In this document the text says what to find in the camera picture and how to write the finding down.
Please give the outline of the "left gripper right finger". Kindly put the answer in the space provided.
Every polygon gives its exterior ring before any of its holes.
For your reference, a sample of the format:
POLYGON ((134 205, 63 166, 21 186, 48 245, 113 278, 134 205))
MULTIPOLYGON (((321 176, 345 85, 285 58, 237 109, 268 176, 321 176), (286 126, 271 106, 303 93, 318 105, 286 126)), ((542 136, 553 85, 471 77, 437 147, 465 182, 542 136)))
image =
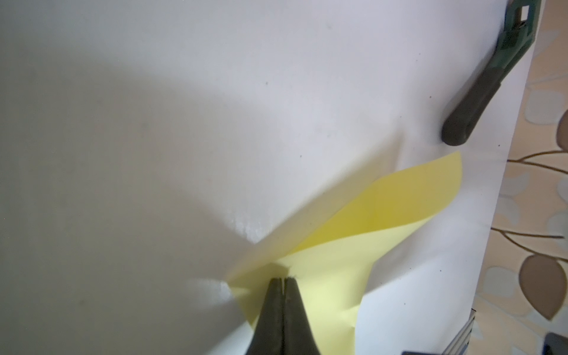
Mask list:
POLYGON ((284 280, 283 353, 320 354, 307 317, 296 279, 284 280))

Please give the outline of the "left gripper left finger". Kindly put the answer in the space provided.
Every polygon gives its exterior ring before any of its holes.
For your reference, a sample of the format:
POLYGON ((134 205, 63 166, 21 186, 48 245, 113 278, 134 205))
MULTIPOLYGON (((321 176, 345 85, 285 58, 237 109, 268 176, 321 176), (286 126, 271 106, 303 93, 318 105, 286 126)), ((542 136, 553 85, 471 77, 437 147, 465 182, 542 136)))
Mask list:
POLYGON ((281 355, 283 353, 283 296, 283 280, 271 279, 246 355, 281 355))

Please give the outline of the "yellow square paper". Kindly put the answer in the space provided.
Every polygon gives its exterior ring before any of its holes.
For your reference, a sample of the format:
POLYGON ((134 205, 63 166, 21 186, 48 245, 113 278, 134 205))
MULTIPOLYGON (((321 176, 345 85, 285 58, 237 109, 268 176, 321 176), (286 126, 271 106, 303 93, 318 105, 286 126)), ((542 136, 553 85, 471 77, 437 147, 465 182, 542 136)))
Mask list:
POLYGON ((373 264, 457 196, 461 155, 376 180, 293 249, 259 258, 229 280, 256 329, 271 279, 296 279, 320 354, 352 354, 356 318, 373 264))

